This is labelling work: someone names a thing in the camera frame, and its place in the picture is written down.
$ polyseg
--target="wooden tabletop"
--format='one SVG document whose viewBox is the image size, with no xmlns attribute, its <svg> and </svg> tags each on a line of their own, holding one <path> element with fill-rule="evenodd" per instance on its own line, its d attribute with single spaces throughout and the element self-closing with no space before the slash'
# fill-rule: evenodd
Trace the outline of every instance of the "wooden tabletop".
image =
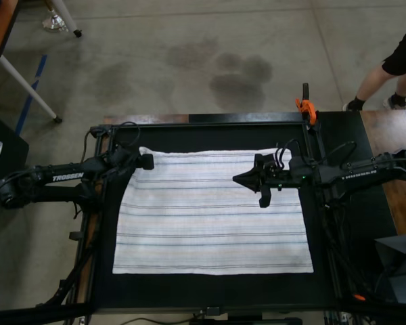
<svg viewBox="0 0 406 325">
<path fill-rule="evenodd" d="M 361 117 L 374 155 L 406 149 L 406 110 L 368 111 Z M 406 181 L 383 186 L 397 233 L 406 234 Z"/>
<path fill-rule="evenodd" d="M 18 0 L 1 0 L 0 5 L 0 56 L 5 49 L 7 38 L 18 12 Z"/>
</svg>

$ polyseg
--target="striped towel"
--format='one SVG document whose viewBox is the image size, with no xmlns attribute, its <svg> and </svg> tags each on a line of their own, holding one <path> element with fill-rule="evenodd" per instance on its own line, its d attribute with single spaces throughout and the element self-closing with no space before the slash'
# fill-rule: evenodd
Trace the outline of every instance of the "striped towel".
<svg viewBox="0 0 406 325">
<path fill-rule="evenodd" d="M 140 152 L 155 168 L 137 169 L 123 195 L 114 274 L 313 272 L 298 190 L 275 190 L 261 209 L 260 193 L 232 181 L 275 149 Z"/>
</svg>

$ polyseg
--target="sock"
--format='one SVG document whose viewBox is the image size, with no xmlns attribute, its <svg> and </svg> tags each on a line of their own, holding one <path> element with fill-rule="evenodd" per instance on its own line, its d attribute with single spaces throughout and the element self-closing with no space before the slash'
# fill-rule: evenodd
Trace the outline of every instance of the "sock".
<svg viewBox="0 0 406 325">
<path fill-rule="evenodd" d="M 358 97 L 355 97 L 353 101 L 347 104 L 348 110 L 363 110 L 363 105 L 365 100 L 359 100 Z"/>
<path fill-rule="evenodd" d="M 406 106 L 406 97 L 400 96 L 397 93 L 391 96 L 391 102 L 394 105 Z"/>
</svg>

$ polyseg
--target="concrete floor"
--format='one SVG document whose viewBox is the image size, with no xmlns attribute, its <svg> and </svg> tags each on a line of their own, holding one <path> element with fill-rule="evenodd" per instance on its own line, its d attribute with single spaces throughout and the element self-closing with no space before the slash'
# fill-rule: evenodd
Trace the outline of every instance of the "concrete floor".
<svg viewBox="0 0 406 325">
<path fill-rule="evenodd" d="M 319 110 L 340 110 L 406 29 L 406 0 L 65 2 L 83 38 L 45 32 L 45 8 L 30 1 L 5 50 L 28 81 L 48 55 L 38 92 L 64 119 L 54 125 L 33 102 L 22 132 L 28 165 L 77 161 L 85 131 L 105 116 L 293 112 L 303 82 Z M 381 109 L 393 89 L 394 81 L 365 109 Z M 25 99 L 0 66 L 0 118 L 12 129 Z M 68 233 L 80 226 L 72 216 L 63 203 L 0 209 L 0 309 L 45 301 L 66 277 L 76 249 Z M 302 316 L 323 322 L 319 313 Z M 95 316 L 92 324 L 129 318 Z"/>
</svg>

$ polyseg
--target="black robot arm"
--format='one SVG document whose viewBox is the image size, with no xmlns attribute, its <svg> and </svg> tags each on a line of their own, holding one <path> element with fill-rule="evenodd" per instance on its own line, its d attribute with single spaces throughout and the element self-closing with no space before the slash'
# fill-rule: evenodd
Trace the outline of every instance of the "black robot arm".
<svg viewBox="0 0 406 325">
<path fill-rule="evenodd" d="M 56 166 L 35 166 L 12 173 L 0 180 L 0 201 L 7 209 L 17 209 L 30 202 L 74 202 L 82 210 L 95 210 L 99 205 L 93 181 L 136 168 L 153 169 L 151 154 L 140 155 L 137 147 L 132 150 L 118 147 L 110 154 L 88 158 L 82 163 Z M 81 179 L 75 187 L 46 186 L 49 183 Z"/>
<path fill-rule="evenodd" d="M 283 188 L 300 188 L 310 182 L 326 189 L 326 203 L 331 204 L 370 186 L 393 179 L 406 181 L 406 150 L 393 154 L 385 152 L 377 157 L 340 166 L 321 165 L 303 156 L 295 156 L 289 162 L 289 170 L 282 167 L 276 154 L 256 154 L 254 167 L 249 172 L 234 176 L 233 180 L 254 192 L 261 192 L 261 207 L 269 206 L 271 188 L 281 191 Z"/>
</svg>

